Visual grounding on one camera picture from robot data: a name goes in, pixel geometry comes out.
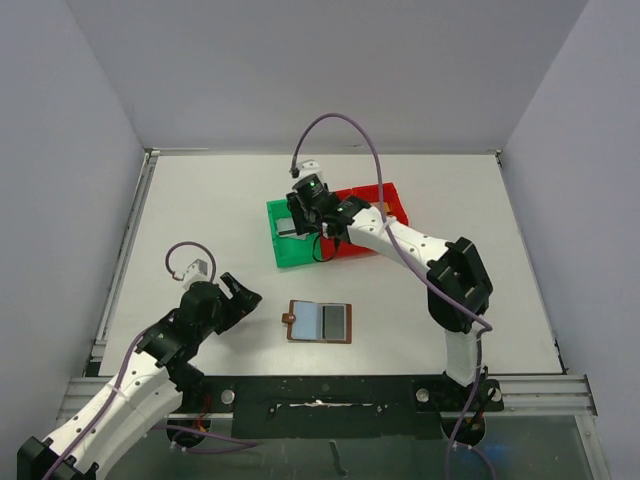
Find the silver credit card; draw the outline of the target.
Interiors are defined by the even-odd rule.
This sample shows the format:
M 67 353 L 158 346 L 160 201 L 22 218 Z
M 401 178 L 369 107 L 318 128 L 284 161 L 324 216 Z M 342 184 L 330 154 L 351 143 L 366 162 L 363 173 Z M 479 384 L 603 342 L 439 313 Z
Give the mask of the silver credit card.
M 278 238 L 288 238 L 305 241 L 308 233 L 298 233 L 292 217 L 279 218 L 275 221 L 276 235 Z

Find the red plastic bin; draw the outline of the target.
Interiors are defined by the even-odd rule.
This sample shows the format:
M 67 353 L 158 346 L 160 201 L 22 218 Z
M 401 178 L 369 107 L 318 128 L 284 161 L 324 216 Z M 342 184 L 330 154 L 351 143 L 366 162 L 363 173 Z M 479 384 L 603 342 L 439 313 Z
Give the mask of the red plastic bin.
M 387 216 L 393 216 L 400 223 L 408 226 L 409 218 L 404 209 L 396 186 L 392 182 L 383 184 L 383 210 Z M 352 193 L 369 204 L 380 207 L 379 186 L 377 184 L 363 185 L 352 188 Z
M 335 194 L 340 200 L 344 200 L 347 197 L 354 195 L 370 204 L 379 203 L 378 189 L 376 185 L 364 185 L 338 190 L 335 191 Z M 319 252 L 322 260 L 354 257 L 372 253 L 371 250 L 365 247 L 360 247 L 346 242 L 341 242 L 338 248 L 335 248 L 334 242 L 324 237 L 319 238 Z

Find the green plastic bin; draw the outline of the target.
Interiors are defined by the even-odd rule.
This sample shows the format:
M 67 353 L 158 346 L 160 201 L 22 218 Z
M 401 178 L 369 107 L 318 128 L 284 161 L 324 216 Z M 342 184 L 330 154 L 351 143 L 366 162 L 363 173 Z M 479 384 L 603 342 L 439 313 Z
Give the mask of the green plastic bin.
M 292 217 L 287 201 L 284 199 L 268 201 L 266 208 L 277 267 L 285 269 L 318 263 L 321 255 L 317 234 L 308 234 L 305 241 L 277 237 L 275 221 L 279 218 Z

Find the brown leather card holder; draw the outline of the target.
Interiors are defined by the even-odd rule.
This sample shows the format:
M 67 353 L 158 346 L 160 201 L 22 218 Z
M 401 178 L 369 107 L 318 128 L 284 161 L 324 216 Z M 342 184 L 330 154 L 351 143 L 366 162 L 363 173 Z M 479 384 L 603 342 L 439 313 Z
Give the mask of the brown leather card holder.
M 291 300 L 281 322 L 292 342 L 351 344 L 352 316 L 351 304 Z

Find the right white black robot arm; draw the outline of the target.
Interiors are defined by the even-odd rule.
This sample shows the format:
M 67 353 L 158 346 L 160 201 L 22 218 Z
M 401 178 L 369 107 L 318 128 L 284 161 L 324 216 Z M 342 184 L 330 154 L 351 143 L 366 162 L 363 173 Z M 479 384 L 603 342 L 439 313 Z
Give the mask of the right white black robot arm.
M 369 249 L 412 271 L 427 289 L 430 317 L 445 331 L 448 402 L 469 408 L 481 396 L 479 336 L 492 329 L 482 318 L 493 286 L 473 242 L 429 236 L 386 216 L 356 196 L 329 193 L 309 202 L 286 196 L 296 231 Z

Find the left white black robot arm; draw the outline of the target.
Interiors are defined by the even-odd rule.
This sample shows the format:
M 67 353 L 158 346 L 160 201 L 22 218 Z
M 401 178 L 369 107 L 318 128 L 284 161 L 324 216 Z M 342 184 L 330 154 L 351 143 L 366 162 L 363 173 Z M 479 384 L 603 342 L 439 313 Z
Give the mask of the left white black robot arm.
M 198 407 L 204 375 L 191 361 L 200 345 L 262 301 L 230 273 L 221 279 L 192 283 L 176 308 L 134 338 L 117 373 L 84 407 L 45 439 L 26 440 L 18 478 L 103 479 L 164 417 Z

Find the dark card in sleeve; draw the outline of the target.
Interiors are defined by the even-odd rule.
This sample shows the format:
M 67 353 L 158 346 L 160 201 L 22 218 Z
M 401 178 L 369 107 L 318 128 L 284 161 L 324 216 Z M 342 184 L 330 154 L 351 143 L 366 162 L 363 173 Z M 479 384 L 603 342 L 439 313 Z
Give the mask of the dark card in sleeve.
M 346 307 L 344 305 L 324 305 L 322 307 L 322 338 L 342 341 L 346 336 Z

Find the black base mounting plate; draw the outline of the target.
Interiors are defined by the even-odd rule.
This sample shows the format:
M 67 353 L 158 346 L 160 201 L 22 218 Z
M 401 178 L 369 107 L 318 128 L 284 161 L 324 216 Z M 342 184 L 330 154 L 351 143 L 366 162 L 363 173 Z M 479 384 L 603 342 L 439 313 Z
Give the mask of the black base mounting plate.
M 484 435 L 484 415 L 501 412 L 502 389 L 483 377 L 461 387 L 442 374 L 377 376 L 206 376 L 172 413 L 166 435 L 187 448 L 202 438 L 193 429 L 229 422 L 238 440 L 442 439 L 457 417 L 460 433 Z

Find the aluminium frame rail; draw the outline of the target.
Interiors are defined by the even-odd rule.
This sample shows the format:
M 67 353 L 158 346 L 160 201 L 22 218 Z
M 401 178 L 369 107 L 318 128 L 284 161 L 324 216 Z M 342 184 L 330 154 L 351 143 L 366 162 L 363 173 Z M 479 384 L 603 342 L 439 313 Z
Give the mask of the aluminium frame rail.
M 55 425 L 70 420 L 111 380 L 110 377 L 72 378 L 66 388 Z M 586 375 L 497 375 L 504 410 L 498 416 L 597 416 Z

